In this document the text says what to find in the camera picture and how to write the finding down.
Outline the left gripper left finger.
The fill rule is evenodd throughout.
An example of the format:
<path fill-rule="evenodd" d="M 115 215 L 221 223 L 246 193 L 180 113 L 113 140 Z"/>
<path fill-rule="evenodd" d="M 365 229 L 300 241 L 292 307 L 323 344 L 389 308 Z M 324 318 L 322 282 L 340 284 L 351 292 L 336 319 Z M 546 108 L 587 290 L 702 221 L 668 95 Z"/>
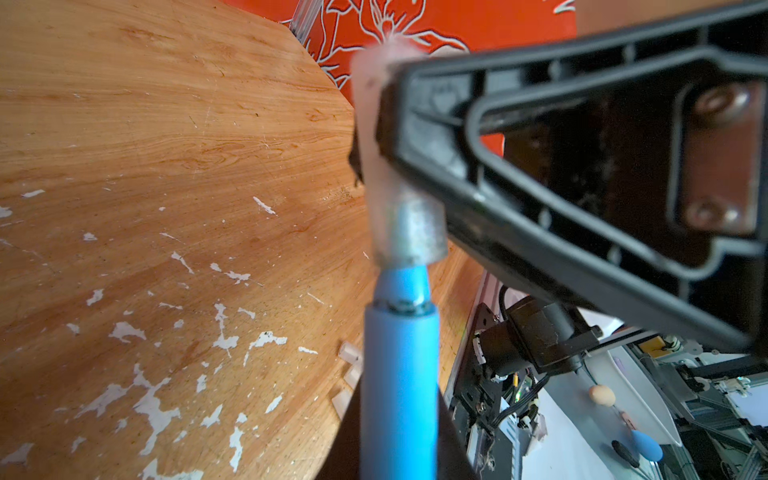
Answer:
<path fill-rule="evenodd" d="M 357 480 L 360 466 L 360 405 L 363 380 L 358 382 L 339 430 L 316 480 Z"/>

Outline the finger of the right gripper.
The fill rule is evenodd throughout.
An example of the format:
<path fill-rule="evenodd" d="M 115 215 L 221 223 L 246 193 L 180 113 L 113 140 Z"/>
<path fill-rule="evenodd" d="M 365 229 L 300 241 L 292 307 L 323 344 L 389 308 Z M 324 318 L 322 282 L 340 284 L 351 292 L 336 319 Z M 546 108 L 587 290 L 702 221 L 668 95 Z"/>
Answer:
<path fill-rule="evenodd" d="M 767 350 L 767 5 L 389 70 L 377 140 L 510 286 Z"/>

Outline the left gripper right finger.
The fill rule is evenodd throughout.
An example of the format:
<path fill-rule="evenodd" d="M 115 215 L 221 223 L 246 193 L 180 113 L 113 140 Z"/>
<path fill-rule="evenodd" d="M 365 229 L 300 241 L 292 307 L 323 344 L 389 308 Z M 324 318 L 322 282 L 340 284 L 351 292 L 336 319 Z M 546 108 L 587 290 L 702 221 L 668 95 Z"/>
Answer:
<path fill-rule="evenodd" d="M 441 391 L 438 391 L 437 478 L 439 480 L 475 480 L 466 448 L 452 423 Z"/>

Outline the blue marker pen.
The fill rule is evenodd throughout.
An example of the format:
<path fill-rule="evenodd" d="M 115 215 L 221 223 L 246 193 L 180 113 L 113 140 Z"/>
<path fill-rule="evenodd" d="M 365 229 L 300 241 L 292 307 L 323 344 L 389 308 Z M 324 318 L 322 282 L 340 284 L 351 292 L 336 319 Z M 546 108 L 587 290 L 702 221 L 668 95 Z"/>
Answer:
<path fill-rule="evenodd" d="M 381 271 L 364 312 L 362 479 L 437 477 L 439 333 L 428 269 Z"/>

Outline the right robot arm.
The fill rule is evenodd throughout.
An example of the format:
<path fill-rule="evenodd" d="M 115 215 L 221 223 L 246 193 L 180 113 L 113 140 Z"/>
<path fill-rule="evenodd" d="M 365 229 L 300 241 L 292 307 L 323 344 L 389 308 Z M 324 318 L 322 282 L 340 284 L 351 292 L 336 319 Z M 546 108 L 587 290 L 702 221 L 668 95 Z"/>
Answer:
<path fill-rule="evenodd" d="M 767 5 L 529 48 L 407 61 L 377 141 L 450 236 L 523 298 L 486 378 L 576 370 L 584 310 L 767 354 Z"/>

